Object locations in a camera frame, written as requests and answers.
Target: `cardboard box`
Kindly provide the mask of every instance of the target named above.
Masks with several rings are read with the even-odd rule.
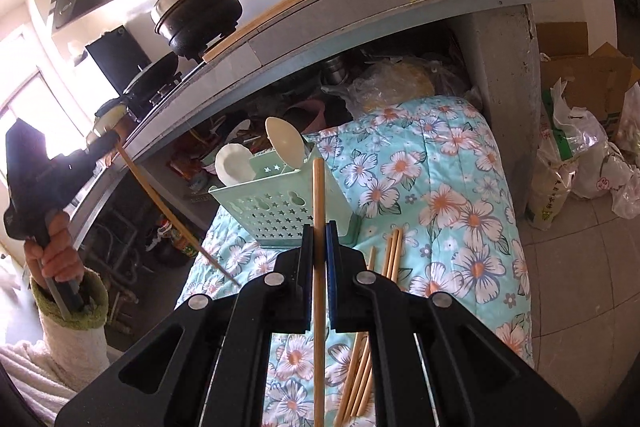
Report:
[[[551,58],[540,64],[542,89],[565,80],[569,107],[586,107],[612,139],[618,132],[625,93],[640,79],[633,59],[608,43],[588,55],[586,23],[544,23],[537,30],[540,51]]]

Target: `hand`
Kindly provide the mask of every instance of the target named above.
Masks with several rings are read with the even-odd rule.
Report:
[[[57,282],[68,282],[73,279],[78,283],[82,282],[84,265],[72,246],[68,226],[68,214],[59,212],[49,224],[51,242],[44,251],[35,241],[28,239],[24,242],[27,265],[41,288],[47,288],[45,277],[51,277]],[[38,260],[42,260],[42,271]]]

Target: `floral cushion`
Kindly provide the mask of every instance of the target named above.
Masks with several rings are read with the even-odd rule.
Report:
[[[355,248],[384,252],[404,230],[398,284],[428,297],[455,295],[532,364],[529,275],[494,136],[484,118],[457,98],[435,96],[389,107],[311,135],[351,206],[364,219]],[[204,247],[241,283],[273,270],[263,250],[220,208]],[[382,270],[378,255],[375,270]],[[197,293],[236,288],[198,257],[178,305]],[[330,331],[326,345],[326,424],[332,425],[351,357],[353,334]],[[264,424],[313,423],[313,333],[274,335]],[[373,402],[354,425],[375,423]]]

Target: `green plastic basket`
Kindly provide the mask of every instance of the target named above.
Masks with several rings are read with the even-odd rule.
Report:
[[[256,179],[232,187],[209,189],[263,248],[295,248],[302,242],[304,225],[313,219],[313,160],[321,157],[313,147],[300,170],[286,165],[275,151],[251,158]],[[326,220],[335,221],[340,243],[352,247],[358,240],[360,219],[351,210],[334,175],[325,165]]]

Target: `tile floor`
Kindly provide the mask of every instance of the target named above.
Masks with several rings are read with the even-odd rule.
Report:
[[[533,346],[540,375],[588,424],[640,351],[640,217],[611,197],[567,200],[550,230],[518,224],[532,282]]]

